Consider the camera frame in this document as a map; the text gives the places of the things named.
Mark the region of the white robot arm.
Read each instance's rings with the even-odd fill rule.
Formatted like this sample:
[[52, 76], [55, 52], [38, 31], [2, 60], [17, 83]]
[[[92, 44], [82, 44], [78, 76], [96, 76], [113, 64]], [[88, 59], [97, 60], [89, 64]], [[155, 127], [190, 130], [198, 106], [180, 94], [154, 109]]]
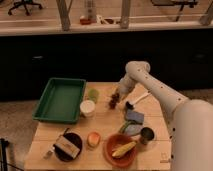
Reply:
[[142, 84], [172, 118], [171, 171], [213, 171], [213, 105], [189, 99], [149, 74], [146, 61], [130, 61], [116, 92], [119, 101]]

